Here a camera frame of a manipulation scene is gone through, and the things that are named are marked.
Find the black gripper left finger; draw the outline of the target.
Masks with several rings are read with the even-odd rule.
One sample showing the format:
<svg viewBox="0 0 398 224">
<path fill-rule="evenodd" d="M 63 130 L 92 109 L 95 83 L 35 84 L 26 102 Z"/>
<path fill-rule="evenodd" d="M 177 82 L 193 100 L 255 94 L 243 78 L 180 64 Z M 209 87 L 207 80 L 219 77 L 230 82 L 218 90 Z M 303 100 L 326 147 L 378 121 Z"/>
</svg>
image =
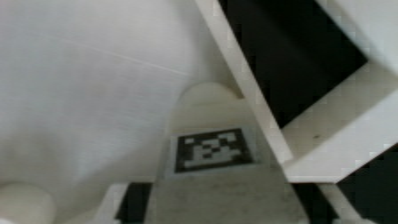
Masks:
<svg viewBox="0 0 398 224">
<path fill-rule="evenodd" d="M 145 224 L 154 183 L 111 186 L 92 224 Z"/>
</svg>

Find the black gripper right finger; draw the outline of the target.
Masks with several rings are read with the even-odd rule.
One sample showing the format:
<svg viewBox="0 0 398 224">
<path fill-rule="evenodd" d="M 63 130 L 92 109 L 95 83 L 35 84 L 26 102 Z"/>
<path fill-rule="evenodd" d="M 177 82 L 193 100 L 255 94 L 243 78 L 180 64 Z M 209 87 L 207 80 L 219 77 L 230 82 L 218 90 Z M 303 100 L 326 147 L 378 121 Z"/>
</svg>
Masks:
<svg viewBox="0 0 398 224">
<path fill-rule="evenodd" d="M 374 224 L 367 192 L 338 183 L 296 183 L 310 224 Z"/>
</svg>

